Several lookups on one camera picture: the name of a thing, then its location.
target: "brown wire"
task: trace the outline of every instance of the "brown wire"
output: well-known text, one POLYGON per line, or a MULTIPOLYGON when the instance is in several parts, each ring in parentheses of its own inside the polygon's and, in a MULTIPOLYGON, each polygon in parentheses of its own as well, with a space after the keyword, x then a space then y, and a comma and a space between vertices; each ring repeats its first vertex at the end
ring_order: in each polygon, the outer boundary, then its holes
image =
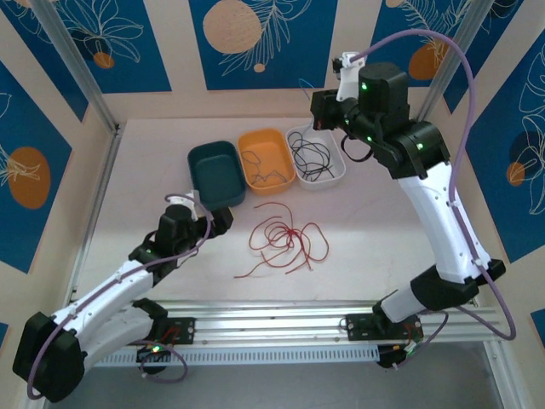
POLYGON ((299 268, 307 265, 309 270, 312 270, 311 262, 322 262, 325 260, 325 258, 330 253, 330 244, 327 241, 327 239, 324 236, 324 233, 322 232, 322 229, 319 227, 318 224, 315 222, 309 222, 307 223, 302 229, 294 228, 293 224, 293 213, 291 209, 286 206, 285 204, 279 203, 279 202, 266 202, 264 204, 260 204, 256 206, 254 209, 259 209, 262 206, 265 205, 279 205, 283 206, 285 209, 288 210, 290 213, 290 224, 286 224, 282 221, 282 216, 271 216, 265 219, 263 222, 259 223, 255 228, 252 230, 252 233, 250 234, 250 237, 248 239, 248 247, 253 251, 259 251, 261 255, 262 261, 259 262, 257 265, 255 265, 247 274, 244 275, 237 275, 235 276, 235 279, 242 279, 245 277, 249 277, 258 269, 258 267, 262 266, 263 264, 266 264, 268 267, 271 268, 287 268, 291 267, 292 264, 295 263, 297 258, 302 254, 304 256, 304 260, 298 264, 297 266, 293 267, 289 271, 286 272, 286 274, 293 273, 294 271, 298 270, 299 268), (255 246, 253 245, 253 240, 255 237, 255 232, 259 228, 261 228, 266 223, 267 224, 263 229, 263 236, 267 240, 267 243, 263 246, 255 246), (312 249, 312 241, 308 237, 307 231, 308 228, 315 228, 318 231, 318 234, 321 236, 323 241, 325 242, 326 251, 323 257, 315 257, 312 256, 311 249, 312 249), (286 262, 284 264, 275 264, 272 261, 275 260, 277 257, 282 256, 283 254, 286 254, 288 251, 291 251, 295 248, 295 246, 299 244, 301 247, 296 254, 290 259, 289 262, 286 262), (264 250, 270 250, 270 251, 280 251, 274 256, 271 256, 267 258, 265 256, 264 250))

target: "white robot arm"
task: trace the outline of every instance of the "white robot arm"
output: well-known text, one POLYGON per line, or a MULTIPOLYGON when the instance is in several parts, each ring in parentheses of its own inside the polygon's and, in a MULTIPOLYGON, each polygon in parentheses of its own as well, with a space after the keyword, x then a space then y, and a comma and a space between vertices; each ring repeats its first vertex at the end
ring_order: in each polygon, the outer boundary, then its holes
MULTIPOLYGON (((158 230, 129 260, 85 297, 51 316, 34 314, 25 325, 13 370, 52 402, 67 397, 97 361, 142 339, 156 340, 171 324, 167 311, 148 299, 133 302, 193 256, 206 240, 232 225, 229 209, 198 217, 193 194, 167 197, 158 230)), ((192 338, 192 331, 182 337, 192 338)))
POLYGON ((333 60, 341 80, 339 89, 313 93, 314 129, 339 128, 351 139, 370 146, 409 197, 435 255, 436 264, 374 307, 370 325, 380 331, 425 310, 439 311, 462 305, 485 283, 479 267, 492 279, 505 272, 503 262, 492 260, 480 245, 457 192, 449 199, 452 172, 449 153, 439 130, 409 118, 409 79, 394 64, 365 65, 346 52, 333 60), (455 217, 456 207, 468 228, 477 257, 455 217))

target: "white table surface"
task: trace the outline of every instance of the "white table surface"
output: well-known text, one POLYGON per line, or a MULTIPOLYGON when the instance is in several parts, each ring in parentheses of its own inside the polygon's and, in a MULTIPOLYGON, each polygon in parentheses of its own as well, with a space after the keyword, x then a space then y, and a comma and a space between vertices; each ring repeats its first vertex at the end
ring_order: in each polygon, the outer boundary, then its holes
MULTIPOLYGON (((282 132, 307 118, 134 119, 128 121, 106 191, 87 260, 78 277, 77 296, 98 285, 155 230, 167 193, 192 188, 186 156, 202 143, 227 140, 236 146, 244 132, 274 127, 282 132)), ((349 142, 353 156, 366 147, 349 142)), ((224 236, 212 239, 198 256, 152 289, 147 297, 168 300, 376 300, 433 264, 433 253, 410 201, 387 170, 374 159, 355 164, 324 191, 308 192, 296 181, 279 195, 250 191, 232 209, 235 221, 224 236), (330 242, 327 260, 285 275, 261 267, 247 279, 259 257, 248 247, 253 227, 278 209, 255 210, 274 200, 294 212, 295 225, 316 222, 330 242)), ((319 239, 313 236, 318 247, 319 239)))

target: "cable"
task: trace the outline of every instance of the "cable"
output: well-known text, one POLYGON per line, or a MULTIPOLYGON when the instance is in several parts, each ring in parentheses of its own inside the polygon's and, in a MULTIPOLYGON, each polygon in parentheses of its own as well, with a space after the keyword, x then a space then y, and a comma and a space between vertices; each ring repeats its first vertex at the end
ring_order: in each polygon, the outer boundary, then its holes
MULTIPOLYGON (((432 314, 433 312, 430 311, 430 312, 426 312, 426 313, 423 313, 423 314, 432 314)), ((443 319, 443 322, 441 323, 440 326, 437 327, 437 330, 435 330, 433 332, 432 335, 430 335, 426 341, 424 341, 422 343, 422 345, 420 345, 418 347, 418 349, 416 350, 416 352, 418 351, 421 351, 422 353, 422 350, 424 348, 426 348, 433 340, 436 336, 438 336, 438 334, 443 330, 443 328, 445 328, 445 325, 446 323, 449 321, 449 313, 447 313, 446 311, 441 311, 441 313, 443 313, 445 315, 445 318, 443 319)), ((408 359, 405 359, 403 362, 401 362, 399 365, 397 365, 396 367, 396 371, 398 370, 398 368, 400 368, 401 366, 405 365, 409 360, 411 360, 412 358, 408 358, 408 359)))
POLYGON ((146 361, 151 356, 153 356, 153 354, 149 354, 148 356, 146 356, 142 360, 142 362, 140 363, 140 366, 138 367, 140 369, 140 372, 142 373, 142 376, 145 379, 148 379, 148 380, 150 380, 152 382, 156 382, 156 383, 178 383, 178 382, 182 382, 186 378, 187 372, 189 371, 189 368, 187 367, 186 360, 184 360, 184 357, 181 356, 181 354, 179 354, 174 349, 174 347, 171 347, 170 345, 165 345, 164 343, 156 343, 154 341, 146 341, 146 340, 136 341, 133 344, 136 344, 136 345, 153 345, 153 346, 156 346, 156 347, 160 347, 160 348, 162 348, 162 349, 164 349, 166 351, 169 351, 173 356, 178 358, 180 360, 181 364, 184 366, 184 372, 179 377, 177 377, 175 379, 163 379, 163 378, 160 378, 160 377, 148 377, 148 374, 144 372, 144 364, 146 363, 146 361))
MULTIPOLYGON (((468 107, 468 116, 466 118, 466 124, 464 126, 463 132, 462 132, 462 140, 460 142, 460 146, 458 147, 458 151, 456 153, 456 159, 454 162, 454 165, 452 167, 452 174, 450 176, 450 182, 449 182, 449 201, 451 204, 452 211, 454 212, 454 216, 456 220, 458 221, 458 225, 460 226, 460 229, 462 230, 462 234, 464 238, 466 239, 469 247, 469 251, 471 252, 471 256, 475 261, 479 260, 479 252, 477 251, 477 248, 475 247, 475 244, 473 243, 473 240, 471 238, 471 234, 468 230, 468 227, 466 226, 466 223, 463 220, 462 213, 458 210, 457 206, 455 205, 457 203, 456 199, 456 181, 458 178, 458 175, 460 173, 460 168, 462 166, 462 156, 465 153, 466 145, 468 143, 468 137, 469 137, 469 131, 471 130, 471 127, 473 125, 473 116, 475 114, 475 82, 473 78, 473 73, 471 71, 471 66, 469 65, 468 58, 464 55, 462 49, 458 47, 458 44, 456 44, 453 40, 451 40, 449 37, 438 33, 433 32, 431 30, 423 30, 423 29, 410 29, 410 30, 403 30, 401 32, 396 32, 392 34, 391 36, 383 38, 381 41, 376 43, 375 45, 372 45, 369 47, 366 51, 363 53, 359 53, 352 57, 350 59, 350 62, 354 62, 356 60, 359 60, 360 58, 364 58, 367 55, 377 51, 379 48, 385 46, 388 43, 391 43, 392 41, 395 41, 402 37, 408 37, 408 36, 427 36, 427 37, 434 37, 437 38, 447 44, 458 54, 460 57, 460 60, 462 61, 463 69, 466 73, 466 77, 468 78, 468 90, 469 90, 469 107, 468 107)), ((477 314, 469 311, 468 309, 459 306, 456 307, 463 313, 468 314, 470 317, 474 318, 486 328, 494 332, 499 337, 511 341, 516 338, 517 336, 517 329, 514 324, 513 316, 511 315, 511 312, 509 311, 509 307, 507 303, 505 302, 505 299, 502 296, 502 293, 497 288, 496 283, 494 280, 490 277, 488 274, 488 271, 486 271, 486 268, 482 264, 478 264, 477 268, 479 269, 480 273, 485 277, 486 282, 492 289, 492 292, 494 293, 494 296, 496 297, 496 300, 500 304, 500 307, 502 309, 503 314, 505 315, 505 318, 508 322, 509 326, 509 333, 505 334, 498 329, 496 329, 490 322, 482 319, 477 314)))
POLYGON ((269 172, 267 175, 263 176, 261 174, 261 159, 259 158, 259 156, 257 156, 255 152, 243 151, 240 153, 240 155, 242 156, 242 159, 244 162, 253 164, 257 168, 257 173, 255 173, 254 175, 250 175, 250 177, 252 176, 254 177, 254 180, 250 183, 250 185, 255 185, 259 181, 266 182, 269 177, 274 177, 274 176, 279 178, 282 181, 282 183, 286 183, 288 181, 288 179, 286 179, 286 177, 282 175, 280 172, 278 172, 277 170, 273 170, 269 172), (251 158, 254 159, 254 162, 252 162, 251 160, 249 160, 248 158, 244 156, 244 155, 248 156, 248 154, 251 155, 251 158))
POLYGON ((306 181, 317 181, 324 172, 327 172, 330 174, 331 178, 335 178, 335 175, 331 172, 333 165, 331 164, 331 152, 329 148, 323 143, 310 142, 303 139, 307 130, 304 130, 302 133, 298 130, 294 130, 287 138, 295 166, 299 170, 301 177, 306 181), (299 138, 292 141, 291 137, 293 135, 298 135, 299 138), (305 152, 313 154, 313 157, 316 158, 317 161, 307 161, 305 159, 305 152))
POLYGON ((310 95, 307 93, 307 90, 303 87, 303 85, 308 85, 309 88, 314 88, 314 86, 312 84, 310 84, 306 79, 304 78, 299 78, 297 80, 297 83, 299 84, 299 88, 302 89, 302 91, 305 93, 305 95, 307 96, 307 99, 310 100, 310 95))
POLYGON ((353 162, 356 162, 356 163, 363 163, 365 162, 366 160, 369 160, 371 159, 371 157, 373 156, 373 150, 370 149, 366 154, 365 156, 363 156, 362 158, 353 158, 352 156, 350 156, 347 152, 347 149, 345 148, 344 144, 345 142, 347 141, 347 139, 350 138, 350 135, 349 134, 346 134, 344 135, 344 137, 342 138, 341 140, 341 150, 344 152, 345 155, 347 155, 347 157, 352 160, 353 162))
POLYGON ((248 246, 253 251, 259 251, 263 261, 259 262, 254 268, 252 268, 250 270, 249 273, 244 274, 244 275, 237 275, 237 276, 235 276, 235 279, 243 279, 245 277, 249 277, 252 273, 254 273, 254 271, 256 271, 256 269, 258 267, 262 266, 263 264, 266 264, 267 266, 272 267, 272 268, 287 268, 287 267, 290 267, 295 262, 295 260, 297 260, 297 258, 299 257, 300 254, 302 254, 305 257, 304 261, 301 264, 297 265, 296 267, 292 268, 290 271, 286 272, 286 274, 293 273, 294 271, 298 270, 299 268, 301 268, 301 267, 303 267, 305 265, 308 266, 308 269, 312 270, 312 266, 311 266, 310 262, 322 262, 323 260, 325 260, 325 258, 330 254, 330 244, 327 241, 327 239, 325 238, 324 233, 322 233, 322 230, 320 229, 318 224, 316 224, 314 222, 309 222, 301 230, 297 229, 297 228, 294 228, 293 213, 291 212, 291 209, 288 206, 286 206, 285 204, 282 204, 282 203, 279 203, 279 202, 266 202, 264 204, 260 204, 260 205, 258 205, 256 207, 254 207, 254 209, 259 209, 260 207, 266 206, 266 205, 279 205, 279 206, 283 206, 284 208, 286 208, 288 210, 288 212, 290 213, 290 224, 288 225, 288 224, 282 222, 281 220, 271 222, 271 223, 267 224, 265 226, 264 231, 263 231, 263 235, 264 235, 267 243, 265 245, 263 245, 263 246, 254 246, 254 245, 252 245, 252 240, 254 238, 255 232, 257 231, 258 228, 263 226, 265 223, 271 221, 272 219, 282 219, 282 217, 281 216, 271 216, 271 217, 268 217, 267 219, 265 219, 263 222, 259 223, 257 226, 255 226, 254 230, 252 230, 252 233, 250 234, 250 238, 248 239, 248 246), (307 228, 309 228, 309 227, 316 228, 319 235, 324 240, 326 250, 325 250, 325 254, 324 254, 324 256, 322 258, 316 258, 316 257, 311 256, 311 240, 308 237, 308 235, 305 233, 305 230, 307 228), (285 264, 280 264, 280 265, 272 264, 272 261, 275 258, 277 258, 278 256, 281 256, 281 255, 287 253, 288 251, 294 249, 296 243, 298 243, 301 248, 299 249, 299 251, 297 251, 295 256, 293 258, 291 258, 291 260, 289 262, 287 262, 285 264), (265 254, 263 253, 263 251, 265 249, 268 249, 270 251, 280 251, 280 252, 278 252, 276 255, 271 256, 270 258, 267 259, 265 257, 265 254))
MULTIPOLYGON (((176 196, 180 196, 184 199, 187 199, 187 200, 190 200, 192 201, 194 204, 196 204, 202 211, 203 213, 206 215, 206 232, 203 236, 203 238, 195 244, 195 246, 188 250, 188 251, 184 251, 183 253, 181 253, 180 255, 176 255, 176 256, 170 256, 170 257, 165 257, 165 258, 161 258, 161 259, 158 259, 158 260, 154 260, 152 262, 149 262, 147 264, 144 264, 142 266, 139 266, 137 268, 133 268, 132 270, 129 270, 127 273, 125 274, 122 274, 121 277, 120 277, 120 280, 123 280, 123 279, 126 279, 128 277, 130 277, 131 275, 133 274, 136 274, 136 273, 139 273, 140 271, 142 270, 145 270, 149 267, 152 267, 152 266, 155 266, 157 264, 161 264, 161 263, 164 263, 164 262, 172 262, 174 260, 177 260, 179 258, 182 258, 182 257, 185 257, 185 256, 189 256, 191 255, 193 252, 195 251, 198 251, 198 249, 204 244, 204 242, 208 239, 208 237, 210 236, 210 230, 212 228, 212 215, 204 208, 204 206, 196 199, 194 198, 191 198, 189 196, 186 196, 185 194, 177 194, 176 196)), ((57 326, 56 328, 53 330, 53 332, 51 332, 51 334, 49 335, 49 337, 45 340, 45 342, 43 343, 42 347, 40 348, 40 350, 38 351, 37 355, 36 355, 36 359, 34 360, 34 362, 32 363, 32 368, 31 368, 31 371, 28 375, 28 382, 26 384, 26 394, 28 395, 28 398, 30 400, 38 400, 38 399, 41 399, 43 397, 42 394, 40 395, 36 395, 34 394, 32 388, 34 387, 34 380, 36 379, 36 372, 37 372, 37 368, 38 366, 40 365, 40 362, 42 362, 42 359, 43 359, 43 356, 45 355, 45 352, 47 351, 47 349, 49 348, 49 345, 53 342, 53 340, 57 337, 57 335, 60 333, 60 331, 62 329, 64 329, 64 327, 72 320, 74 320, 76 317, 77 317, 77 314, 80 313, 81 311, 83 311, 84 308, 86 308, 89 304, 91 304, 96 298, 100 297, 102 294, 104 294, 106 291, 108 291, 110 288, 112 288, 114 285, 118 284, 118 280, 117 279, 113 279, 112 281, 104 284, 97 292, 95 292, 93 295, 89 296, 89 298, 87 300, 85 300, 84 302, 82 302, 81 304, 79 304, 77 307, 76 307, 76 310, 74 312, 74 314, 68 314, 66 316, 66 318, 64 318, 57 326)))

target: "wall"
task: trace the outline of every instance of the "wall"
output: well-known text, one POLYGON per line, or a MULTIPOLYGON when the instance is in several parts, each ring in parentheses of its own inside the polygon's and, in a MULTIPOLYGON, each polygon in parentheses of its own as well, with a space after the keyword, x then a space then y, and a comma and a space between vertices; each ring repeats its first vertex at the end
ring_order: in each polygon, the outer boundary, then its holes
POLYGON ((9 324, 0 354, 0 407, 11 408, 25 387, 11 371, 20 334, 31 315, 49 314, 63 302, 111 136, 92 109, 79 122, 1 13, 0 37, 0 60, 72 146, 29 273, 0 262, 0 321, 9 324))
MULTIPOLYGON (((542 0, 526 0, 476 77, 476 118, 483 112, 544 28, 545 3, 542 0)), ((437 122, 452 153, 456 151, 460 141, 467 109, 468 96, 466 95, 450 118, 446 117, 437 122)), ((494 137, 502 136, 490 135, 491 139, 494 137)), ((464 159, 457 186, 473 226, 486 249, 492 256, 507 260, 485 199, 467 158, 464 159)), ((510 345, 535 402, 545 400, 545 390, 542 387, 542 376, 545 373, 545 349, 543 349, 531 323, 530 312, 545 307, 543 265, 545 265, 545 248, 534 251, 508 265, 508 273, 498 281, 518 329, 518 336, 510 345)), ((496 303, 490 293, 485 293, 485 300, 496 303)))

